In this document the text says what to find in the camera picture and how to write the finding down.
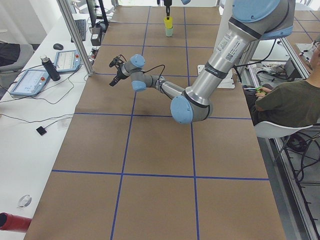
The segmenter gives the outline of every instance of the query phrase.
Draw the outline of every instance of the white chair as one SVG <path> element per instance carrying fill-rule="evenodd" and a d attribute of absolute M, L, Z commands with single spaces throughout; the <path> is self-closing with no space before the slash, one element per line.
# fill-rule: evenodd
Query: white chair
<path fill-rule="evenodd" d="M 290 139 L 290 135 L 302 129 L 311 128 L 312 126 L 313 125 L 303 126 L 303 127 L 289 127 L 289 126 L 281 126 L 269 121 L 262 121 L 254 126 L 254 130 L 258 138 L 264 138 L 264 139 L 284 138 L 282 148 L 280 149 L 279 154 L 273 161 L 273 164 L 275 164 L 281 152 L 287 146 L 287 143 Z"/>

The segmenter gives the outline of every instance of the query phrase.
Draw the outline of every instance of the tablet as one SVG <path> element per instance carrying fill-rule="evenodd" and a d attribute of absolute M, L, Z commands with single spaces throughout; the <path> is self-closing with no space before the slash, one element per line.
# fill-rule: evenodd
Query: tablet
<path fill-rule="evenodd" d="M 50 76 L 45 70 L 26 70 L 10 92 L 13 96 L 35 96 L 44 88 Z"/>
<path fill-rule="evenodd" d="M 80 63 L 77 50 L 58 51 L 55 55 L 54 65 L 58 73 L 75 72 Z"/>

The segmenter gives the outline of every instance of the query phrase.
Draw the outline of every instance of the black bottle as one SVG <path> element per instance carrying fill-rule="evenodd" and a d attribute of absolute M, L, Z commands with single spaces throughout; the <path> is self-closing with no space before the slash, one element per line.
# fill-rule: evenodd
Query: black bottle
<path fill-rule="evenodd" d="M 42 61 L 42 65 L 44 66 L 45 70 L 49 74 L 50 78 L 53 81 L 60 80 L 61 77 L 60 77 L 59 73 L 57 72 L 56 67 L 54 66 L 54 64 L 50 60 L 50 58 L 48 58 L 46 55 L 42 55 L 40 58 Z"/>

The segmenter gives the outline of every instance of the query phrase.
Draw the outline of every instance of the black mouse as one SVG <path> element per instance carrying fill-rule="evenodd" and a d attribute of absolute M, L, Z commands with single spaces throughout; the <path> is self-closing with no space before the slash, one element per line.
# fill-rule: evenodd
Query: black mouse
<path fill-rule="evenodd" d="M 62 44 L 60 44 L 60 43 L 55 43 L 53 45 L 53 49 L 62 50 L 62 49 L 64 49 L 64 46 Z"/>

